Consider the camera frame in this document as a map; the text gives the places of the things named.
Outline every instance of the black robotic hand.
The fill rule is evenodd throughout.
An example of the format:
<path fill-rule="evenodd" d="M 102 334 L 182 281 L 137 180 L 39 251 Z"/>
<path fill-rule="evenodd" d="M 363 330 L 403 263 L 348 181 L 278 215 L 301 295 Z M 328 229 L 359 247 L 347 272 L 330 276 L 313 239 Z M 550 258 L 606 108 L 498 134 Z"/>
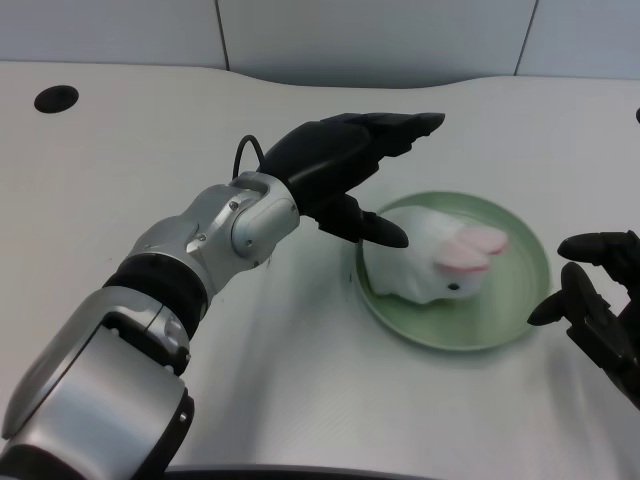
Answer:
<path fill-rule="evenodd" d="M 588 233 L 568 238 L 558 253 L 567 260 L 602 266 L 626 287 L 630 302 L 616 317 L 582 267 L 571 262 L 562 269 L 561 290 L 534 310 L 529 323 L 569 320 L 567 335 L 640 409 L 640 239 L 631 231 Z"/>
<path fill-rule="evenodd" d="M 320 230 L 351 242 L 403 248 L 409 241 L 400 227 L 363 212 L 346 192 L 378 171 L 383 157 L 408 152 L 443 121 L 442 113 L 344 113 L 307 122 L 267 152 L 260 172 L 283 182 L 300 213 L 317 220 Z"/>

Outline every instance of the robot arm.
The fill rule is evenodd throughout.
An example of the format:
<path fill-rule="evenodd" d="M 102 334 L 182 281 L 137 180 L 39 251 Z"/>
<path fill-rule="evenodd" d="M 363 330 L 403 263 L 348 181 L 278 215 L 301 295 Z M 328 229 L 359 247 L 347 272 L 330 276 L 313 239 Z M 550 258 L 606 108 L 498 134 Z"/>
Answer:
<path fill-rule="evenodd" d="M 182 215 L 151 227 L 17 386 L 0 478 L 160 477 L 193 419 L 179 375 L 213 297 L 267 260 L 300 215 L 352 242 L 406 246 L 400 228 L 362 212 L 345 192 L 443 120 L 344 114 L 306 123 L 258 172 L 206 189 Z"/>
<path fill-rule="evenodd" d="M 629 304 L 614 315 L 582 267 L 570 262 L 562 269 L 562 288 L 534 310 L 529 323 L 569 320 L 569 338 L 640 409 L 640 239 L 631 231 L 576 235 L 565 240 L 558 253 L 602 266 L 627 289 Z"/>

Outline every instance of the pink bunny ear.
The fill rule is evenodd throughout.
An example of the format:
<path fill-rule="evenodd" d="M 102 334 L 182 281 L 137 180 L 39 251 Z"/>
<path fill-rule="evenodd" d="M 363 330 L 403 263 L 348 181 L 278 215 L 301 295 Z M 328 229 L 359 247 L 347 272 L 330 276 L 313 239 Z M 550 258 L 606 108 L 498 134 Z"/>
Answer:
<path fill-rule="evenodd" d="M 436 252 L 434 262 L 456 272 L 482 272 L 489 268 L 489 260 L 485 255 L 455 238 L 442 244 Z"/>
<path fill-rule="evenodd" d="M 465 227 L 456 235 L 456 239 L 487 255 L 501 254 L 509 243 L 507 234 L 502 230 L 483 226 Z"/>

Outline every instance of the white rabbit toy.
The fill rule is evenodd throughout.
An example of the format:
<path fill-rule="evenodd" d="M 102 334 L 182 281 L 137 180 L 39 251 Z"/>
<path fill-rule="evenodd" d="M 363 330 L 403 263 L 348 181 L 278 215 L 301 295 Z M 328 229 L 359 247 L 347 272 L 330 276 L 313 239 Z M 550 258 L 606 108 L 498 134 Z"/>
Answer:
<path fill-rule="evenodd" d="M 407 248 L 364 242 L 364 262 L 373 291 L 425 304 L 477 293 L 489 269 L 488 255 L 504 251 L 501 230 L 467 225 L 426 207 L 401 207 L 381 215 L 401 227 Z"/>

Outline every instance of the white table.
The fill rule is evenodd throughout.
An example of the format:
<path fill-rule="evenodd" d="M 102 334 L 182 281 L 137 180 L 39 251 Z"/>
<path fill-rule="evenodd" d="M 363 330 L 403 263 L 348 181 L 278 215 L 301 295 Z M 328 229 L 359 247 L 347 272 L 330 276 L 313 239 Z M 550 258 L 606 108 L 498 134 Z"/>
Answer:
<path fill-rule="evenodd" d="M 44 115 L 41 90 L 72 109 Z M 198 68 L 0 64 L 0 409 L 58 328 L 135 239 L 226 183 L 236 145 L 265 149 L 342 112 L 444 112 L 354 190 L 363 207 L 457 190 L 520 215 L 555 248 L 640 230 L 640 82 L 493 78 L 416 90 L 304 88 Z M 247 154 L 243 167 L 253 168 Z M 304 464 L 465 479 L 627 479 L 640 412 L 564 324 L 485 354 L 442 355 L 376 322 L 351 244 L 304 220 L 269 266 L 232 280 L 192 343 L 196 420 L 174 465 Z M 314 268 L 306 278 L 301 264 Z M 619 310 L 625 294 L 594 283 Z"/>

